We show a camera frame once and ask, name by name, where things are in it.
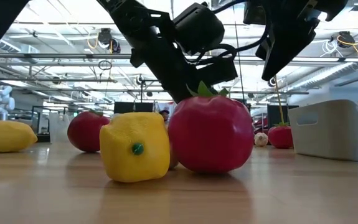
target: yellow lemon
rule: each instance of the yellow lemon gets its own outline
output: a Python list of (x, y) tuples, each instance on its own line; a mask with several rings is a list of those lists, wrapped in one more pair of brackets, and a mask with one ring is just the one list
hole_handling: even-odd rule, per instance
[(165, 176), (170, 161), (169, 137), (157, 113), (125, 113), (101, 128), (100, 152), (106, 174), (118, 182)]
[(17, 121), (0, 121), (0, 152), (18, 152), (37, 142), (28, 124)]

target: wooden table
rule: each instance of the wooden table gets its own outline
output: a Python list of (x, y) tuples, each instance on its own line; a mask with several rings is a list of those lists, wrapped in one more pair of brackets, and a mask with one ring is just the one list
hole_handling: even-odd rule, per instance
[(41, 143), (0, 154), (0, 223), (358, 224), (358, 163), (266, 148), (231, 175), (117, 184), (99, 154)]

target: green dot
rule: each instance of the green dot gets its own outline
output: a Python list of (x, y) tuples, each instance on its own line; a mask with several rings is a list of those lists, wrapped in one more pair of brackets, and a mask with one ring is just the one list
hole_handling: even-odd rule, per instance
[(141, 143), (135, 143), (132, 148), (131, 151), (133, 152), (134, 155), (138, 156), (141, 155), (144, 152), (144, 146)]

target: white robot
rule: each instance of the white robot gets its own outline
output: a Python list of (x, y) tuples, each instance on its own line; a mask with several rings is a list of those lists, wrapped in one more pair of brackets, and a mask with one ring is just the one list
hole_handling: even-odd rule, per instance
[(11, 86), (0, 86), (0, 119), (7, 120), (9, 111), (15, 108), (16, 102), (10, 97)]

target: white bin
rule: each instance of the white bin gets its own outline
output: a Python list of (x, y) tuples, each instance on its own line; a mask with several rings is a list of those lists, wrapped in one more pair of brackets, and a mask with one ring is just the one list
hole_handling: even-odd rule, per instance
[(289, 110), (298, 154), (358, 161), (358, 106), (332, 100)]

